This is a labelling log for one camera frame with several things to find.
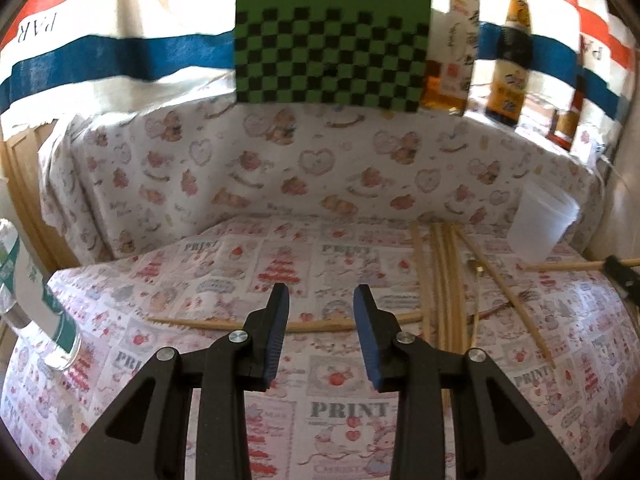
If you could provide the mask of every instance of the black clamp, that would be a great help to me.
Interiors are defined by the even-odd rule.
[[[481,349],[436,350],[359,286],[353,310],[367,376],[379,392],[399,392],[390,480],[445,478],[442,390],[448,389],[458,480],[579,480],[545,423]]]
[[[196,478],[250,479],[244,392],[264,392],[276,375],[289,317],[277,283],[264,309],[208,349],[165,347],[107,407],[58,480],[182,480],[191,394],[201,388]]]

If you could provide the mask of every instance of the beer bottle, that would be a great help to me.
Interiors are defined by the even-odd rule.
[[[511,0],[498,39],[497,59],[485,115],[515,127],[524,103],[533,58],[527,0]]]
[[[574,142],[575,131],[578,129],[578,120],[582,111],[582,102],[584,101],[584,73],[582,66],[584,63],[584,39],[580,35],[580,52],[578,53],[578,78],[575,84],[574,100],[571,102],[571,108],[568,112],[564,112],[558,119],[555,131],[549,132],[547,139],[551,140],[561,148],[569,151]]]

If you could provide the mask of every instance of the glass bottle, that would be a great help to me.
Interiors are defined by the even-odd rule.
[[[527,90],[533,59],[531,20],[527,0],[511,0],[498,38],[497,59],[485,115],[516,127]]]
[[[562,113],[558,119],[558,124],[554,131],[550,132],[547,139],[557,144],[561,148],[569,151],[574,142],[575,132],[578,129],[578,120],[582,112],[582,103],[584,101],[584,72],[582,70],[584,63],[584,39],[580,35],[580,52],[578,53],[578,77],[575,83],[574,100],[568,112]]]
[[[0,219],[0,317],[55,370],[68,368],[78,355],[76,322],[22,247],[15,226],[5,219]]]

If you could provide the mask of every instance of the checkerboard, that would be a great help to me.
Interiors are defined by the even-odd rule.
[[[428,35],[428,18],[416,22],[353,6],[238,8],[238,102],[336,103],[415,112]]]

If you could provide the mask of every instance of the blue stripe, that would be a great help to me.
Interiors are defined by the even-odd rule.
[[[0,84],[0,113],[19,99],[57,86],[121,75],[155,81],[188,66],[233,68],[233,31],[153,39],[79,38],[16,63]]]
[[[493,23],[481,23],[479,59],[496,59],[500,27]],[[545,36],[532,36],[533,60],[531,69],[564,81],[575,88],[577,54],[558,40]]]
[[[481,24],[479,59],[495,59],[499,35],[498,25]],[[233,42],[233,31],[153,39],[85,36],[16,63],[0,84],[0,113],[17,100],[69,83],[114,76],[155,81],[189,66],[233,68]],[[533,47],[532,70],[575,87],[576,53],[572,49],[544,36],[533,36]],[[601,78],[585,72],[586,97],[615,118],[618,97]]]
[[[591,70],[584,70],[584,83],[584,96],[598,105],[607,117],[615,120],[618,114],[619,97],[609,90],[600,76],[595,75]]]
[[[481,23],[479,59],[496,59],[500,27],[493,23]],[[545,36],[532,36],[533,60],[531,69],[564,81],[575,88],[577,78],[577,53],[557,40]],[[618,96],[609,90],[607,83],[590,70],[584,70],[585,97],[598,105],[610,118],[616,117]]]

